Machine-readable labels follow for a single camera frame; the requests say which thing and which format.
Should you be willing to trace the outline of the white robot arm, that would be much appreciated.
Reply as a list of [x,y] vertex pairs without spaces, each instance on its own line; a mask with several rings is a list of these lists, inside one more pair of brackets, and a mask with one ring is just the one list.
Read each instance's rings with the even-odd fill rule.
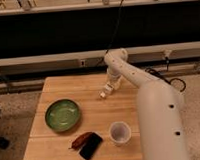
[[138,87],[137,116],[143,160],[190,160],[179,114],[183,94],[161,78],[128,62],[125,48],[108,51],[107,82],[100,96],[106,98],[119,88],[121,77]]

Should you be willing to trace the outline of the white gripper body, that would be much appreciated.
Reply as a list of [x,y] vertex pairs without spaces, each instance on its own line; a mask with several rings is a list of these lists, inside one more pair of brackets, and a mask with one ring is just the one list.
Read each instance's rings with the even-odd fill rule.
[[110,70],[106,71],[106,84],[105,89],[108,93],[116,91],[121,85],[121,75],[114,75]]

